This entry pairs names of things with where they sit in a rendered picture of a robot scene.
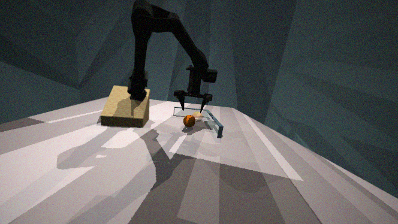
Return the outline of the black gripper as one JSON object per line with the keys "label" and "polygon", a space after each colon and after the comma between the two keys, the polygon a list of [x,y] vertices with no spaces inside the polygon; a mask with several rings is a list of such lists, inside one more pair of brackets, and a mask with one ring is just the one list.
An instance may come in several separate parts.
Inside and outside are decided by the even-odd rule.
{"label": "black gripper", "polygon": [[[185,97],[184,96],[203,98],[200,113],[202,112],[205,104],[209,101],[212,101],[212,96],[213,96],[212,94],[208,94],[208,93],[205,93],[204,95],[200,94],[200,85],[201,85],[200,81],[189,80],[188,93],[185,92],[184,90],[175,90],[174,91],[174,96],[176,96],[176,98],[178,98],[183,111],[184,111],[184,107],[185,107]],[[190,94],[192,94],[192,95],[190,95]]]}

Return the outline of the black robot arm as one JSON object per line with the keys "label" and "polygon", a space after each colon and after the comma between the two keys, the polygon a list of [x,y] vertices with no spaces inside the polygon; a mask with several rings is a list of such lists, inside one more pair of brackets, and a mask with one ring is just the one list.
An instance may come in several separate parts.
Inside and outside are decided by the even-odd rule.
{"label": "black robot arm", "polygon": [[131,15],[132,29],[135,35],[134,69],[128,80],[127,92],[130,99],[143,101],[146,96],[148,71],[145,71],[147,42],[152,32],[172,32],[178,42],[190,56],[192,65],[189,80],[214,83],[217,78],[216,69],[208,69],[207,59],[201,50],[197,49],[191,37],[183,27],[176,13],[149,4],[145,0],[136,0]]}

